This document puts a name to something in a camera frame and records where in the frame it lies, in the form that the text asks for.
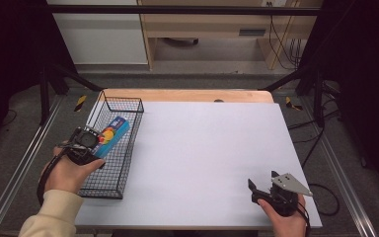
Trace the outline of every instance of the dark backdrop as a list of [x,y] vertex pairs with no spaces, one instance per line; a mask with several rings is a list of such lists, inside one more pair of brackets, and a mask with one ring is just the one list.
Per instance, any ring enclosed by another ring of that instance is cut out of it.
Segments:
[[[11,96],[37,84],[45,65],[58,63],[76,72],[51,13],[29,12],[27,4],[0,0],[0,126]],[[52,73],[48,79],[52,86],[65,88],[60,75]]]
[[[350,3],[326,0],[323,7],[345,11]],[[317,19],[300,67],[317,58],[319,43],[340,18]],[[318,58],[323,78],[340,84],[342,115],[363,159],[379,172],[379,1],[354,1]]]

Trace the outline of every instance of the cream sleeve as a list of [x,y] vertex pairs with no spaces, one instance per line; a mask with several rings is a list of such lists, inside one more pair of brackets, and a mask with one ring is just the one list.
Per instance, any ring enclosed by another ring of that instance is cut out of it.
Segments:
[[40,211],[24,222],[19,236],[74,236],[82,202],[81,197],[66,191],[47,191]]

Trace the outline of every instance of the black wire mesh basket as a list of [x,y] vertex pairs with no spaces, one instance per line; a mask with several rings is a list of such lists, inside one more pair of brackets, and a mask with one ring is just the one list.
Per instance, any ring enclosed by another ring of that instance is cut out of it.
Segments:
[[101,93],[98,105],[91,111],[88,125],[97,131],[102,131],[113,119],[120,116],[128,120],[130,129],[104,157],[106,160],[104,168],[95,171],[87,178],[79,191],[79,196],[123,199],[134,140],[143,113],[143,103],[139,98],[106,97],[104,91]]

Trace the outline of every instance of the white tabletop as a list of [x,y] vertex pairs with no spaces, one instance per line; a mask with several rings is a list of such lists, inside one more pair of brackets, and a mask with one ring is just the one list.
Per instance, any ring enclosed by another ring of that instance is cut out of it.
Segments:
[[[144,102],[124,199],[86,198],[78,226],[263,229],[248,179],[268,192],[270,173],[307,187],[278,104]],[[306,197],[312,227],[322,226]]]

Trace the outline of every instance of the snack package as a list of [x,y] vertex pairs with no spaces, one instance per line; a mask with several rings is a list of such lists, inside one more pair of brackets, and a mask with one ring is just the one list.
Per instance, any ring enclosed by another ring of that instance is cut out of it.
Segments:
[[114,120],[101,131],[102,135],[99,136],[100,143],[93,149],[93,154],[97,157],[104,158],[129,129],[130,124],[125,118],[114,118]]

